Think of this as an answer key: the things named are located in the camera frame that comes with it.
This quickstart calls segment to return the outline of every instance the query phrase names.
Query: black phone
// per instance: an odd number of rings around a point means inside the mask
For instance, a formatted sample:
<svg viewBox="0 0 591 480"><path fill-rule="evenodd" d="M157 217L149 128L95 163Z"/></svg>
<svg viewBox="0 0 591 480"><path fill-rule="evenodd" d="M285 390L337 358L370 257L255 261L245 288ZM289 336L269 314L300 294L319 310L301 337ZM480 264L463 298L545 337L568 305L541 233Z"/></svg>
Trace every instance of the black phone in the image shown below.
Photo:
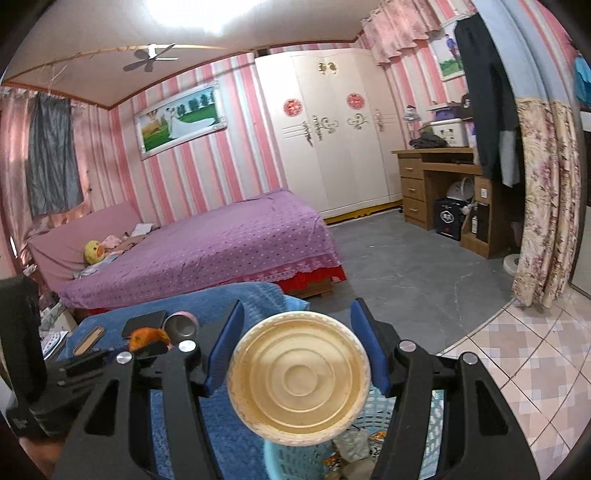
<svg viewBox="0 0 591 480"><path fill-rule="evenodd" d="M129 338L131 336L131 332L142 327L162 328L164 320L167 316L167 312L164 310L159 310L157 312L140 315L139 317L133 317L132 319L127 320L125 323L125 326L121 331L121 336L123 338Z"/></svg>

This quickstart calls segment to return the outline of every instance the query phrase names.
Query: orange object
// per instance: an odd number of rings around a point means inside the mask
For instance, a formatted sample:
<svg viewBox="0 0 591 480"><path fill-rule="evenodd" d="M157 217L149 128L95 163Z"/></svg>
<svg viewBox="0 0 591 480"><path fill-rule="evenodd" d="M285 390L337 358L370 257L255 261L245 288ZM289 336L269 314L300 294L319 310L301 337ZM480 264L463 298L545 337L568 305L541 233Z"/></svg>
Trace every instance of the orange object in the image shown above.
<svg viewBox="0 0 591 480"><path fill-rule="evenodd" d="M164 342L168 347L172 345L164 330L152 327L138 328L131 332L129 337L129 351L135 352L154 342Z"/></svg>

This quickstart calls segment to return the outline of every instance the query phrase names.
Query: wardrobe door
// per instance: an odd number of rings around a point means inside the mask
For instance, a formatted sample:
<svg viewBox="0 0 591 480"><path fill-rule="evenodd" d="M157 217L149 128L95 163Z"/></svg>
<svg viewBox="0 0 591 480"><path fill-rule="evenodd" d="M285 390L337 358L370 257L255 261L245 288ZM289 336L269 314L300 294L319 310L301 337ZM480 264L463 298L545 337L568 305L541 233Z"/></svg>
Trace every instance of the wardrobe door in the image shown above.
<svg viewBox="0 0 591 480"><path fill-rule="evenodd" d="M255 62L279 146L287 187L314 210L329 210L315 149L315 143L318 142L315 135L314 138L311 136L312 127L291 53L269 55Z"/></svg>
<svg viewBox="0 0 591 480"><path fill-rule="evenodd" d="M369 50L356 50L355 58L358 70L361 72L371 115L378 133L390 201L401 200L402 185L398 170L398 157L393 155L392 151L404 150L408 147L402 134L402 126L394 96L384 69L375 64Z"/></svg>
<svg viewBox="0 0 591 480"><path fill-rule="evenodd" d="M364 208L388 203L389 195L378 133L362 81L363 72L356 61L357 51L353 48L329 50L324 52L324 58L329 66L326 75L335 93L338 119L353 158L360 200L357 208Z"/></svg>
<svg viewBox="0 0 591 480"><path fill-rule="evenodd" d="M330 82L331 72L319 70L326 64L322 53L294 52L292 56L306 106L322 183L328 199L323 217L355 210L360 201L355 163L347 142L347 125L340 121L337 99Z"/></svg>

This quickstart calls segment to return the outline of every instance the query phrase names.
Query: framed wedding photo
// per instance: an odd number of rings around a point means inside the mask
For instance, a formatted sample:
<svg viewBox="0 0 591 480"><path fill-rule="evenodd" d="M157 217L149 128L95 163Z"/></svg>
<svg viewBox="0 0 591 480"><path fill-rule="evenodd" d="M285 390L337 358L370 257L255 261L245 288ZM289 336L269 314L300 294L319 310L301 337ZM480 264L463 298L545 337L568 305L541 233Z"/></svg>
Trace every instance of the framed wedding photo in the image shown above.
<svg viewBox="0 0 591 480"><path fill-rule="evenodd" d="M135 115L142 159L227 125L217 82L178 93Z"/></svg>

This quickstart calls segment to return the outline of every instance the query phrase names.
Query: metal screw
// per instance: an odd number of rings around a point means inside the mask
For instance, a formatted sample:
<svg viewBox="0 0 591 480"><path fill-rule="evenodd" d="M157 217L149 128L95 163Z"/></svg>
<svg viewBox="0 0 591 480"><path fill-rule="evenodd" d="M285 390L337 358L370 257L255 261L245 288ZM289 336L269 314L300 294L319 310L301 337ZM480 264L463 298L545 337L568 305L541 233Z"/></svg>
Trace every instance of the metal screw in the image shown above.
<svg viewBox="0 0 591 480"><path fill-rule="evenodd" d="M117 354L116 360L118 364L125 365L131 362L134 356L130 352L121 352Z"/></svg>
<svg viewBox="0 0 591 480"><path fill-rule="evenodd" d="M403 352L410 353L417 349L417 344L410 340L403 340L398 344L398 348L400 348Z"/></svg>
<svg viewBox="0 0 591 480"><path fill-rule="evenodd" d="M475 353L472 353L472 352L464 353L464 355L462 355L462 359L468 365L476 365L478 363L478 357L476 356Z"/></svg>
<svg viewBox="0 0 591 480"><path fill-rule="evenodd" d="M195 348L197 348L197 344L192 340L183 340L178 345L178 349L182 352L192 352Z"/></svg>

